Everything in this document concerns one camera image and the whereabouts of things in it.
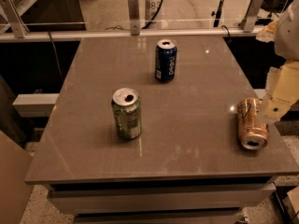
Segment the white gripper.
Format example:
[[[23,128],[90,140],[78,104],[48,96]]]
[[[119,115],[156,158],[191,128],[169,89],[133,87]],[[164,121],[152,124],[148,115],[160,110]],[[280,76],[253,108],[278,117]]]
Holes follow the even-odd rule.
[[[275,52],[286,60],[299,60],[299,0],[293,0],[278,20],[268,23],[257,35],[258,41],[275,40]],[[265,95],[260,106],[260,120],[272,124],[299,100],[299,62],[287,61],[280,68],[271,67]]]

